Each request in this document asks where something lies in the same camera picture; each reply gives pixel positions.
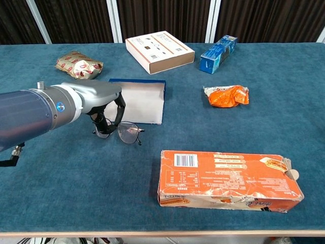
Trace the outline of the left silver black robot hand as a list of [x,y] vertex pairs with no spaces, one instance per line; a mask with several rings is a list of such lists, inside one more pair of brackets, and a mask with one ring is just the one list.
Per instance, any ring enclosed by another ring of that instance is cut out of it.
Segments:
[[[98,80],[63,82],[62,85],[72,88],[79,95],[82,101],[81,113],[90,116],[97,136],[107,138],[117,129],[125,111],[125,101],[120,86]],[[111,102],[117,105],[117,114],[114,123],[108,124],[104,110]]]

